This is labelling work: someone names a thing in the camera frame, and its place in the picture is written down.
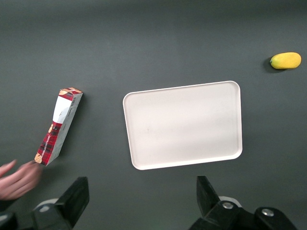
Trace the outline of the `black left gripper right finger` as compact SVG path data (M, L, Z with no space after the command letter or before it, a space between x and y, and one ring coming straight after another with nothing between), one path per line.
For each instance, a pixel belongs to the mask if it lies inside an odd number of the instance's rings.
M237 200L218 196L206 176L198 176L197 203L202 217L191 230L253 230L253 214L245 211Z

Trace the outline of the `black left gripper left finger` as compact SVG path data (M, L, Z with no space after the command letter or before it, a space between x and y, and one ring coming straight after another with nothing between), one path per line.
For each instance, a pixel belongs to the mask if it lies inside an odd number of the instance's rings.
M89 203L87 177L79 177L56 201L45 201L32 211L35 230L71 230Z

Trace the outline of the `bare human hand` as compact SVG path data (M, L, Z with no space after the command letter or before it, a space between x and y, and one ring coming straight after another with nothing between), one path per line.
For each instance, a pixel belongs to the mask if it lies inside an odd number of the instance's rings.
M16 172L7 173L16 165L13 160L0 167L0 199L1 201L16 200L34 189L41 178L42 167L30 161L23 164Z

